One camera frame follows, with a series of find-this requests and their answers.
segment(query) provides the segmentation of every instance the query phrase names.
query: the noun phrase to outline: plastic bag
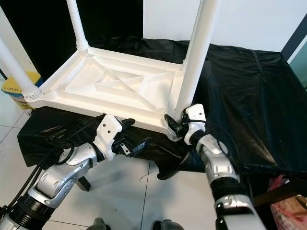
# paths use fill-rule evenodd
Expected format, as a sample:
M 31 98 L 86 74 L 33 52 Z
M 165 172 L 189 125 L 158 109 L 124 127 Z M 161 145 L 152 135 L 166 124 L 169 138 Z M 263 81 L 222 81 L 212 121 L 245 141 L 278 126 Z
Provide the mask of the plastic bag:
M 285 182 L 283 175 L 277 177 L 269 190 L 275 189 Z M 304 200 L 303 207 L 299 200 Z M 294 196 L 271 205 L 271 211 L 278 230 L 307 230 L 307 199 Z
M 189 44 L 133 36 L 89 42 L 98 48 L 174 63 L 182 63 Z M 223 127 L 235 140 L 239 153 L 223 132 L 206 127 L 226 144 L 241 173 L 307 175 L 307 92 L 280 53 L 210 45 L 193 103 L 203 104 L 207 120 Z M 18 135 L 26 164 L 37 164 L 62 136 L 88 119 L 52 108 L 35 110 Z M 74 143 L 91 141 L 96 127 L 89 127 Z M 160 165 L 165 172 L 162 178 L 178 170 L 204 171 L 199 155 L 183 142 L 174 143 L 148 130 L 127 130 L 128 137 L 134 133 L 139 139 L 153 137 L 160 150 L 137 157 Z
M 26 165 L 29 167 L 38 164 L 46 154 L 50 153 L 67 137 L 92 121 L 93 117 L 50 107 L 34 110 L 18 134 L 19 146 Z M 100 122 L 101 120 L 92 122 L 82 132 L 72 137 L 67 145 L 63 145 L 62 148 L 70 148 L 71 144 L 79 146 L 86 142 L 93 142 Z M 159 168 L 158 178 L 161 180 L 177 173 L 180 170 L 178 166 L 182 162 L 186 162 L 190 155 L 197 155 L 183 141 L 172 142 L 161 133 L 131 126 L 122 131 L 121 135 L 132 146 L 137 146 L 146 137 L 152 138 L 153 141 L 146 150 L 135 157 L 154 161 Z M 52 155 L 44 168 L 47 169 L 53 165 L 60 153 L 61 150 L 58 150 L 56 154 Z M 197 169 L 204 171 L 201 159 L 197 162 Z

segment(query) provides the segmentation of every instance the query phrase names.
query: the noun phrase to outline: black backdrop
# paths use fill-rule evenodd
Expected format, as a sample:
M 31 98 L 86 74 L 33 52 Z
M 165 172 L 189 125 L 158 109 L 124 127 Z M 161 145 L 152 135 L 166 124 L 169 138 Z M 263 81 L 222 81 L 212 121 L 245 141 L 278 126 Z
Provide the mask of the black backdrop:
M 105 36 L 142 37 L 142 0 L 78 0 L 77 4 L 90 45 Z M 43 80 L 75 52 L 65 0 L 0 0 L 0 5 Z

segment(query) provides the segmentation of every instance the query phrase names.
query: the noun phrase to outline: floor grout line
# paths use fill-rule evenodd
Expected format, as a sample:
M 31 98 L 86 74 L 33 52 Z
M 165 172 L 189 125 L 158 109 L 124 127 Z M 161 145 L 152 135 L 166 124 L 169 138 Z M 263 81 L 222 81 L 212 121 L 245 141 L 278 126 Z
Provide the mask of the floor grout line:
M 17 124 L 17 122 L 20 120 L 20 118 L 24 115 L 24 112 L 21 114 L 21 116 L 18 118 L 18 120 L 15 122 L 15 124 L 13 125 L 13 128 L 16 128 L 15 125 Z
M 10 131 L 13 129 L 13 127 L 10 128 L 10 130 L 8 131 L 8 133 L 4 136 L 4 138 L 0 141 L 0 144 L 4 141 L 4 139 L 6 138 L 6 136 L 10 133 Z
M 13 128 L 13 126 L 4 126 L 4 125 L 0 125 L 0 126 Z
M 62 223 L 62 224 L 77 225 L 77 226 L 81 226 L 81 227 L 88 227 L 88 226 L 81 225 L 81 224 L 72 224 L 72 223 L 67 223 L 67 222 L 62 222 L 62 221 L 57 221 L 57 220 L 49 220 L 49 221 L 56 222 L 56 223 Z
M 12 126 L 4 126 L 4 127 L 10 127 L 10 130 L 9 130 L 8 133 L 4 136 L 4 138 L 0 141 L 0 144 L 4 141 L 4 139 L 8 136 L 8 134 L 11 132 L 11 130 L 12 130 L 13 128 L 17 128 L 17 127 L 14 127 L 14 126 L 17 124 L 17 122 L 20 120 L 20 118 L 21 118 L 23 115 L 24 115 L 24 112 L 21 114 L 21 116 L 18 118 L 18 120 L 14 123 L 13 127 L 12 127 Z
M 144 204 L 143 204 L 143 212 L 142 212 L 142 220 L 141 220 L 140 230 L 142 230 L 142 224 L 143 224 L 143 216 L 144 216 L 144 208 L 145 208 L 145 201 L 146 201 L 146 194 L 147 194 L 147 185 L 148 185 L 148 177 L 149 177 L 149 170 L 150 170 L 150 162 L 151 161 L 149 161 L 149 165 L 148 165 L 148 174 L 147 174 L 147 182 L 146 182 L 146 189 L 145 189 L 145 197 L 144 197 Z

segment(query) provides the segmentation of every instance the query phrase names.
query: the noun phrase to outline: wire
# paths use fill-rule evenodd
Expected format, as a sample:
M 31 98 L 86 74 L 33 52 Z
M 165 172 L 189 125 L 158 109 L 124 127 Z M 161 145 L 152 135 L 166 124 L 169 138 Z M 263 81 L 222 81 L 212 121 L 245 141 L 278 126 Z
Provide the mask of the wire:
M 55 165 L 63 165 L 63 164 L 65 164 L 66 161 L 68 161 L 68 159 L 72 156 L 74 150 L 75 150 L 75 147 L 72 145 L 71 150 L 69 151 L 69 154 L 67 155 L 67 157 L 65 157 L 65 159 L 62 160 L 61 162 L 55 163 Z
M 234 148 L 235 148 L 235 150 L 236 150 L 236 154 L 237 154 L 238 158 L 240 159 L 239 151 L 238 151 L 238 148 L 237 148 L 237 146 L 236 146 L 235 141 L 233 140 L 233 138 L 232 138 L 222 127 L 220 127 L 220 126 L 218 126 L 218 125 L 216 125 L 216 124 L 214 124 L 214 123 L 211 123 L 211 122 L 209 122 L 209 121 L 203 121 L 203 120 L 188 120 L 188 121 L 189 121 L 189 122 L 202 122 L 202 123 L 209 124 L 209 125 L 211 125 L 211 126 L 213 126 L 213 127 L 218 128 L 219 130 L 221 130 L 221 131 L 222 131 L 224 134 L 226 134 L 226 136 L 231 140 L 232 145 L 234 146 Z M 219 148 L 221 149 L 221 151 L 223 152 L 223 154 L 231 161 L 231 163 L 236 167 L 236 169 L 238 170 L 238 173 L 239 173 L 239 168 L 238 168 L 237 164 L 235 163 L 234 160 L 231 159 L 231 157 L 230 157 L 228 154 L 226 154 L 226 153 L 223 151 L 223 148 L 221 147 L 220 141 L 217 141 L 217 144 L 218 144 Z
M 72 135 L 70 135 L 68 138 L 66 138 L 64 141 L 62 141 L 62 143 L 60 143 L 59 145 L 57 145 L 48 155 L 45 156 L 45 158 L 34 168 L 34 170 L 32 171 L 32 173 L 30 174 L 30 176 L 28 177 L 28 179 L 26 180 L 26 182 L 23 184 L 23 186 L 21 187 L 21 189 L 19 190 L 19 192 L 17 193 L 17 195 L 15 196 L 15 198 L 10 202 L 10 204 L 0 212 L 0 216 L 3 215 L 4 213 L 7 213 L 8 210 L 12 210 L 13 205 L 15 204 L 15 202 L 19 199 L 19 197 L 21 196 L 21 194 L 23 193 L 23 191 L 26 189 L 26 187 L 29 185 L 29 183 L 31 182 L 32 178 L 34 177 L 34 179 L 32 180 L 28 190 L 34 185 L 34 183 L 36 182 L 36 180 L 38 179 L 40 173 L 42 172 L 46 162 L 48 161 L 48 159 L 64 144 L 66 144 L 66 142 L 76 136 L 78 133 L 80 133 L 81 131 L 83 131 L 84 129 L 86 129 L 87 127 L 89 127 L 94 121 L 96 120 L 102 120 L 105 117 L 106 114 L 102 114 L 100 116 L 95 117 L 91 122 L 89 122 L 87 125 L 85 125 L 84 127 L 82 127 L 81 129 L 79 129 L 78 131 L 76 131 L 75 133 L 73 133 Z

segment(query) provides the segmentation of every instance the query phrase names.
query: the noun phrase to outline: yellow box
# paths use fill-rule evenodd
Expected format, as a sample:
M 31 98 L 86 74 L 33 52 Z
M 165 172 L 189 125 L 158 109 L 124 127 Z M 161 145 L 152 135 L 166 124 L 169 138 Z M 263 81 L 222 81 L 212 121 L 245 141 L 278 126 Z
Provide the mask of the yellow box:
M 30 77 L 31 81 L 37 87 L 43 84 L 43 80 L 39 73 L 26 71 L 27 75 Z M 2 85 L 1 90 L 8 94 L 22 109 L 33 109 L 24 99 L 22 95 L 22 90 L 15 81 L 13 77 L 9 77 L 5 83 Z

